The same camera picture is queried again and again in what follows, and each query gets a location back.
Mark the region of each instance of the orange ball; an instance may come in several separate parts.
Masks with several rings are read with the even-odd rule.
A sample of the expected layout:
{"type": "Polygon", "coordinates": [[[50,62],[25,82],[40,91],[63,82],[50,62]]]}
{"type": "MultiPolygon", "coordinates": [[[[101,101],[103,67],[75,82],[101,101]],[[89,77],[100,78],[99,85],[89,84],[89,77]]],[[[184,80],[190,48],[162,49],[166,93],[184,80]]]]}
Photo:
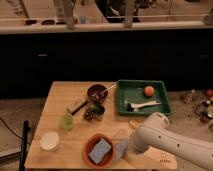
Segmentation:
{"type": "Polygon", "coordinates": [[[144,94],[145,94],[146,96],[151,97],[151,96],[153,96],[154,93],[155,93],[154,87],[152,87],[152,86],[146,86],[146,87],[145,87],[145,89],[144,89],[144,94]]]}

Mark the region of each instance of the floor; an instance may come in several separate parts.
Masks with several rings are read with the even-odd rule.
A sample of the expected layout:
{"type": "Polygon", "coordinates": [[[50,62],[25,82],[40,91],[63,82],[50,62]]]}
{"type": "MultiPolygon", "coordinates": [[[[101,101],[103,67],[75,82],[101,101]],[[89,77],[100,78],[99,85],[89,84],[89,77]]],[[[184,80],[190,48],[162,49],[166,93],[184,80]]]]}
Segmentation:
{"type": "MultiPolygon", "coordinates": [[[[199,120],[199,116],[194,113],[196,105],[205,99],[203,92],[197,91],[196,100],[190,104],[183,104],[180,100],[180,96],[183,94],[185,94],[185,91],[168,92],[168,97],[173,109],[173,114],[169,117],[171,121],[169,130],[185,136],[213,142],[213,133],[208,128],[213,121],[202,124],[199,120]]],[[[8,123],[12,130],[19,135],[22,135],[24,120],[28,120],[31,127],[29,133],[29,141],[31,141],[42,113],[45,100],[46,98],[1,99],[0,116],[8,123]]],[[[11,134],[2,122],[0,122],[0,137],[0,151],[19,147],[21,144],[20,140],[11,134]]],[[[204,171],[204,169],[179,157],[177,157],[177,161],[177,171],[204,171]]],[[[17,171],[18,166],[18,158],[0,161],[1,171],[17,171]]]]}

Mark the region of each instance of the brown bowl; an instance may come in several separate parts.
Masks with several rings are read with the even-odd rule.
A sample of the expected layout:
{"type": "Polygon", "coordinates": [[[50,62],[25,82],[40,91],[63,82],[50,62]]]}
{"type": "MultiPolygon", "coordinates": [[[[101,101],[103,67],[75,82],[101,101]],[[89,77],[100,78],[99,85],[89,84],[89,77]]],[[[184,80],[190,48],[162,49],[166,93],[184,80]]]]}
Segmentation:
{"type": "Polygon", "coordinates": [[[104,90],[106,90],[105,86],[95,84],[87,90],[87,96],[92,102],[102,104],[108,95],[108,91],[101,94],[104,90]]]}
{"type": "Polygon", "coordinates": [[[83,148],[83,160],[84,162],[93,169],[104,169],[107,168],[113,160],[115,153],[113,142],[110,138],[103,134],[95,134],[93,135],[84,145],[83,148]],[[92,151],[94,146],[101,140],[101,138],[104,138],[110,145],[111,150],[104,156],[103,160],[99,164],[95,164],[89,157],[89,153],[92,151]]]}

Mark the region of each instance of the orange bowl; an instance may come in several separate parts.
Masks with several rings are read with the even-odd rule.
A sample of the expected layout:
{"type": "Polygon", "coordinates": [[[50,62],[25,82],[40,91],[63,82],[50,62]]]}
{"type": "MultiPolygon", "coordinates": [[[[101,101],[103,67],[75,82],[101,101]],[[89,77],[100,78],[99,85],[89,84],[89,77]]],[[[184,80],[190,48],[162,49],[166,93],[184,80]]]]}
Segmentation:
{"type": "Polygon", "coordinates": [[[92,169],[104,169],[107,168],[113,160],[114,157],[114,145],[110,138],[103,134],[95,134],[93,135],[84,145],[83,148],[83,160],[84,162],[92,169]],[[89,157],[89,153],[92,151],[94,146],[101,140],[101,138],[104,138],[110,145],[111,150],[104,156],[103,160],[99,164],[95,164],[89,157]]]}

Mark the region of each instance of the bottle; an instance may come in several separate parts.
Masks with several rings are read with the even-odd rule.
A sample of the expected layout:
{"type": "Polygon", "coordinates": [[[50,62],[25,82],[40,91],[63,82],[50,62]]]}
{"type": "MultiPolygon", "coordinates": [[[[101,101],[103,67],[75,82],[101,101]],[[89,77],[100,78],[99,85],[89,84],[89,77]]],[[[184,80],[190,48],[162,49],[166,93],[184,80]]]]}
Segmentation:
{"type": "Polygon", "coordinates": [[[194,100],[194,95],[195,95],[195,90],[192,89],[190,92],[187,92],[184,96],[181,97],[181,100],[185,103],[185,104],[189,104],[194,100]]]}
{"type": "Polygon", "coordinates": [[[211,119],[212,119],[212,118],[209,117],[208,112],[205,111],[205,112],[203,112],[203,113],[201,114],[200,122],[206,124],[206,123],[209,122],[211,119]]]}
{"type": "Polygon", "coordinates": [[[213,132],[213,124],[209,125],[209,129],[211,132],[213,132]]]}
{"type": "Polygon", "coordinates": [[[209,99],[211,101],[211,105],[213,105],[213,96],[209,99]]]}
{"type": "Polygon", "coordinates": [[[61,0],[54,0],[53,1],[56,11],[57,23],[65,23],[65,13],[63,2],[61,0]]]}
{"type": "Polygon", "coordinates": [[[209,105],[207,108],[207,115],[208,117],[213,118],[213,105],[209,105]]]}
{"type": "Polygon", "coordinates": [[[209,100],[203,101],[200,105],[198,105],[198,107],[195,110],[195,113],[198,116],[201,116],[204,112],[207,111],[207,108],[210,104],[211,104],[211,101],[209,101],[209,100]]]}

